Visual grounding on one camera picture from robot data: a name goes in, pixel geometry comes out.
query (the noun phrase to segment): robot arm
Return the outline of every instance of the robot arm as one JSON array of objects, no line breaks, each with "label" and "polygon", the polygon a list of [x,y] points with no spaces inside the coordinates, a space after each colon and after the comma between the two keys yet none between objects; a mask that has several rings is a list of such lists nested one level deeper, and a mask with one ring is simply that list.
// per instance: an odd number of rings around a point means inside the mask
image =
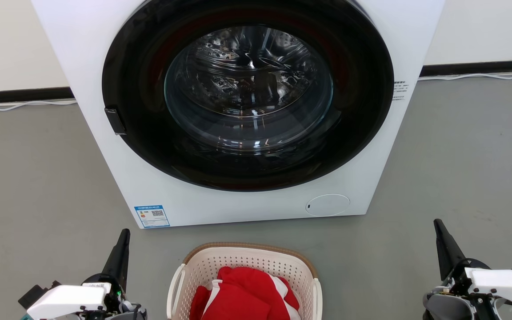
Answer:
[{"label": "robot arm", "polygon": [[126,300],[129,245],[130,231],[124,229],[101,273],[79,286],[61,285],[57,281],[51,289],[36,285],[19,303],[35,320],[66,315],[77,320],[147,320],[146,309]]},{"label": "robot arm", "polygon": [[425,294],[425,320],[500,320],[496,306],[512,306],[512,270],[467,259],[443,222],[434,221],[441,286]]}]

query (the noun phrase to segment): door glass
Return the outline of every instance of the door glass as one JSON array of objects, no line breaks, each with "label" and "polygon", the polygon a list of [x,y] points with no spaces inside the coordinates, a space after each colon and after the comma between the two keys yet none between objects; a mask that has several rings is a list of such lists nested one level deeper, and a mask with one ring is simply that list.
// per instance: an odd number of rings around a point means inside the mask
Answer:
[{"label": "door glass", "polygon": [[323,58],[300,39],[264,26],[211,32],[169,66],[165,99],[195,140],[232,154],[266,154],[301,141],[333,95]]}]

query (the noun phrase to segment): front-loading washing machine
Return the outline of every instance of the front-loading washing machine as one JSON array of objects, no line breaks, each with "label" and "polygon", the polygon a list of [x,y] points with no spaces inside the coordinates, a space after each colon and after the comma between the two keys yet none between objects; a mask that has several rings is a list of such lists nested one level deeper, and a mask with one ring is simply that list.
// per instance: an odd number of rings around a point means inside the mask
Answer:
[{"label": "front-loading washing machine", "polygon": [[32,0],[140,228],[363,215],[444,0]]}]

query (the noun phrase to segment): washing machine door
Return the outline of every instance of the washing machine door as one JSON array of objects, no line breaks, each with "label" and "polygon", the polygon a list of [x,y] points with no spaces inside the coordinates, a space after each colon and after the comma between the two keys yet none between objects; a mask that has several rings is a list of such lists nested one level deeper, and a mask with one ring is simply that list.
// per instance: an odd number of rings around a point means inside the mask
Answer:
[{"label": "washing machine door", "polygon": [[303,184],[359,153],[384,121],[392,63],[357,5],[151,0],[109,49],[116,134],[152,166],[220,190]]}]

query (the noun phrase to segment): gray floor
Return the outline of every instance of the gray floor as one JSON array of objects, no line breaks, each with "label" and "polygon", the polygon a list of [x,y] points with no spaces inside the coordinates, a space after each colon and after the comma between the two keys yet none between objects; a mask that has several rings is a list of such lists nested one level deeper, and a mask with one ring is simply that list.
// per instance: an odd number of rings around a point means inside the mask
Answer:
[{"label": "gray floor", "polygon": [[132,231],[128,295],[165,318],[173,272],[209,241],[278,245],[319,269],[324,319],[419,319],[439,284],[432,220],[465,254],[512,268],[512,80],[416,87],[365,216],[142,231],[76,106],[0,113],[0,319],[34,284],[77,284]]}]

